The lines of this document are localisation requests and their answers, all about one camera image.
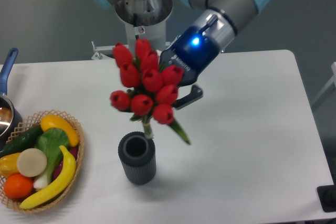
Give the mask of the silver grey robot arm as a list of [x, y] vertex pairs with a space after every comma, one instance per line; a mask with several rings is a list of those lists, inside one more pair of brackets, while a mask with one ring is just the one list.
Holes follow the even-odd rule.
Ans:
[[174, 103], [176, 109], [202, 97], [202, 89], [195, 84], [198, 76], [269, 1], [181, 0], [202, 13], [184, 33], [168, 43], [166, 21], [173, 10], [172, 0], [95, 0], [100, 7], [114, 7], [124, 23], [131, 50], [138, 38], [146, 38], [153, 48], [161, 51], [160, 63], [184, 69], [180, 85], [192, 89]]

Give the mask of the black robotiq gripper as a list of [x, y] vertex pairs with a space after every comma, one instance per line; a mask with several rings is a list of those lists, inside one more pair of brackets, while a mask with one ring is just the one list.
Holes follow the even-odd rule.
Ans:
[[[201, 72], [217, 57], [219, 46], [209, 33], [211, 27], [189, 27], [168, 49], [160, 55], [160, 63], [166, 70], [176, 65], [184, 69], [182, 80], [178, 86], [187, 86], [197, 81]], [[173, 103], [173, 108], [180, 110], [203, 97], [203, 89], [196, 84], [191, 86], [190, 93]]]

